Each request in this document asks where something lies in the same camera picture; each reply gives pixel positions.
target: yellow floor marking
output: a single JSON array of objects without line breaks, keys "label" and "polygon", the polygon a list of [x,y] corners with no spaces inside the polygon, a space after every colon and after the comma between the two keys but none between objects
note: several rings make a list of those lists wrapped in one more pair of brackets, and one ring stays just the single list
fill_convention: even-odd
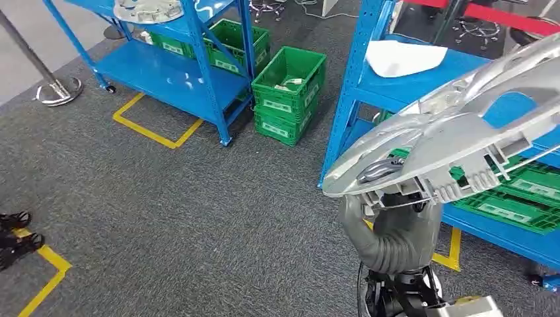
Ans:
[{"label": "yellow floor marking", "polygon": [[[370,230],[373,230],[373,223],[363,219]],[[441,265],[460,271],[459,252],[461,250],[461,230],[453,228],[451,230],[451,245],[449,246],[449,257],[434,253],[432,260]]]},{"label": "yellow floor marking", "polygon": [[122,106],[122,108],[120,108],[119,110],[117,110],[117,112],[115,112],[113,114],[113,120],[117,121],[120,124],[123,124],[124,126],[127,126],[127,127],[131,128],[132,130],[140,133],[141,135],[144,135],[145,137],[148,137],[148,138],[150,138],[150,139],[152,139],[152,140],[154,140],[154,141],[156,141],[160,144],[165,145],[166,147],[168,147],[170,149],[176,149],[176,148],[180,147],[181,145],[183,145],[183,143],[185,143],[185,141],[187,141],[187,139],[194,133],[194,131],[196,131],[196,129],[198,129],[198,127],[204,122],[202,119],[198,118],[189,127],[189,129],[185,133],[183,133],[183,135],[181,135],[181,137],[177,141],[171,141],[169,139],[166,139],[166,138],[162,137],[161,135],[153,133],[152,131],[146,129],[145,127],[141,127],[140,125],[122,117],[122,114],[126,110],[128,110],[132,106],[134,106],[134,104],[136,102],[138,102],[138,100],[142,99],[142,97],[144,97],[144,94],[142,92],[140,92],[139,94],[134,96],[134,98],[132,98],[132,100],[127,102],[124,106]]},{"label": "yellow floor marking", "polygon": [[[31,232],[26,229],[18,229],[15,230],[14,233],[20,238],[31,234]],[[72,267],[70,263],[56,254],[47,245],[42,246],[39,250],[37,250],[37,253],[39,253],[45,260],[49,261],[49,263],[56,267],[58,272],[54,275],[53,278],[50,279],[49,283],[47,283],[47,285],[45,285],[45,287],[43,287],[43,289],[27,304],[27,306],[23,308],[18,317],[28,317],[29,315],[31,315],[35,308],[37,308],[39,304],[41,304],[41,302],[45,300],[45,298],[52,292],[52,290],[57,287],[62,279],[64,279],[64,277],[66,276],[66,271],[68,271],[68,269]]]}]

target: shelf caster wheel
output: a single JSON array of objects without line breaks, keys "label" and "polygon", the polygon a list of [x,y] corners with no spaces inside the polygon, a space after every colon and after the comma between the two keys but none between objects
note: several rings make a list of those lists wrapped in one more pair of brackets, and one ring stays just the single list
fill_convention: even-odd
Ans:
[{"label": "shelf caster wheel", "polygon": [[531,283],[531,285],[535,285],[535,286],[543,286],[543,278],[540,275],[536,275],[536,274],[529,274],[527,276],[527,280],[529,280],[529,283]]}]

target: black shoe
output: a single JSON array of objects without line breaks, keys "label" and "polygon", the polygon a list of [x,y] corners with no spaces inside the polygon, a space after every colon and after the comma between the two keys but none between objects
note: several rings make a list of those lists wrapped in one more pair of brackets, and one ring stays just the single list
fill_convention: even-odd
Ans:
[{"label": "black shoe", "polygon": [[21,229],[31,222],[31,214],[25,211],[10,215],[0,214],[0,228],[4,230]]},{"label": "black shoe", "polygon": [[45,244],[45,236],[32,233],[17,241],[11,246],[0,250],[0,271],[12,266],[14,262],[23,256],[33,253]]}]

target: metal stanchion pole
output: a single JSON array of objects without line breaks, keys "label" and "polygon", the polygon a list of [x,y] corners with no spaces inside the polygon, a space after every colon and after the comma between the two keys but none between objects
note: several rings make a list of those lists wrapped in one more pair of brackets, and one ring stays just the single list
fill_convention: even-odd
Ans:
[{"label": "metal stanchion pole", "polygon": [[47,82],[46,85],[42,85],[37,89],[37,100],[49,107],[54,107],[66,104],[80,95],[84,88],[82,82],[75,77],[70,77],[68,81],[55,78],[53,73],[49,71],[37,54],[29,47],[29,44],[25,42],[25,39],[4,15],[2,10],[0,10],[0,25]]}]

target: blue metal shelf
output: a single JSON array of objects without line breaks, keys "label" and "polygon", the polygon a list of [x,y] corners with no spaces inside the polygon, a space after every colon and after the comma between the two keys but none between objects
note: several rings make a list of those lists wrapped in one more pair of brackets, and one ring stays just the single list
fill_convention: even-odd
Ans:
[{"label": "blue metal shelf", "polygon": [[[99,61],[96,70],[205,121],[216,123],[212,108],[208,106],[200,68],[194,59],[130,41]],[[210,68],[210,77],[214,83],[228,83],[217,88],[216,99],[221,110],[225,110],[248,86],[247,78],[216,67]]]},{"label": "blue metal shelf", "polygon": [[[358,119],[345,140],[343,151],[373,128],[373,123]],[[443,222],[478,236],[493,244],[530,258],[549,267],[560,269],[560,230],[547,235],[500,223],[451,204],[443,209]]]},{"label": "blue metal shelf", "polygon": [[[429,71],[394,79],[379,77],[364,59],[370,40],[388,39],[425,44],[403,36],[384,34],[393,5],[394,2],[389,0],[362,0],[319,186],[324,174],[338,156],[373,128],[372,122],[358,118],[360,102],[398,112],[444,83],[487,62],[480,57],[448,50],[441,65]],[[496,127],[502,126],[531,109],[530,102],[532,101],[528,102],[519,96],[506,95],[492,106],[484,119]],[[557,127],[536,140],[534,146],[522,155],[533,156],[540,153],[555,145],[559,139],[560,128]],[[560,151],[555,151],[540,161],[560,167]],[[542,236],[452,205],[444,206],[443,221],[541,264],[560,269],[560,230]]]},{"label": "blue metal shelf", "polygon": [[[386,39],[425,44],[393,34],[387,35]],[[377,75],[364,60],[356,94],[362,102],[373,106],[382,105],[383,109],[397,112],[417,100],[419,96],[424,96],[448,81],[477,69],[487,61],[482,57],[448,50],[442,63],[435,69],[403,77],[384,78]]]},{"label": "blue metal shelf", "polygon": [[[195,6],[198,18],[204,24],[214,22],[220,15],[231,7],[236,0],[200,0]],[[113,13],[114,0],[66,0],[84,9],[93,11],[108,18],[116,18]],[[181,19],[158,24],[138,24],[141,28],[148,31],[162,34],[183,42],[191,42],[193,32],[188,25]]]},{"label": "blue metal shelf", "polygon": [[[232,137],[228,126],[253,99],[252,94],[248,94],[245,100],[235,101],[245,88],[250,92],[250,82],[256,72],[248,0],[180,0],[184,12],[182,17],[166,23],[141,25],[141,28],[190,44],[196,59],[188,59],[134,40],[125,23],[114,16],[114,0],[66,1],[98,14],[123,32],[129,41],[95,63],[52,0],[43,0],[102,88],[115,91],[103,76],[111,77],[215,124],[220,143],[224,146],[229,144]],[[234,5],[241,18],[246,67],[241,66],[207,27]],[[203,34],[237,66],[243,77],[210,66]]]}]

